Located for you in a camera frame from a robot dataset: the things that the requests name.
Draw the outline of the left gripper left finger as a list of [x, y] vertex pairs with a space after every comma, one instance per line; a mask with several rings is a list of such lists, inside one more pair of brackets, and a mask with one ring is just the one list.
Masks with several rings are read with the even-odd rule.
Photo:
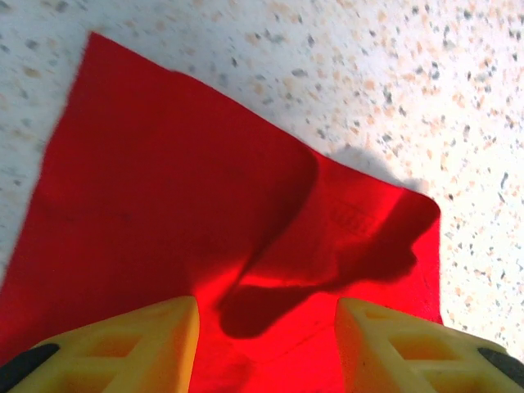
[[200, 319], [180, 296], [40, 341], [0, 366], [0, 393], [187, 393]]

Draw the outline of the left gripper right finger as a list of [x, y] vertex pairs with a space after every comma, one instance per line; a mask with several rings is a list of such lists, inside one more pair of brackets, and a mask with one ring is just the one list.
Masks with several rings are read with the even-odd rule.
[[351, 298], [334, 327], [346, 393], [524, 393], [524, 364], [492, 341]]

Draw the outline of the red printed t-shirt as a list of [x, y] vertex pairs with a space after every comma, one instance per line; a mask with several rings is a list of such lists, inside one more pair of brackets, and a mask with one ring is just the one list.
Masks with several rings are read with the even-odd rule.
[[430, 198], [91, 34], [0, 289], [0, 364], [191, 295], [191, 393], [342, 393], [337, 301], [440, 322], [439, 225]]

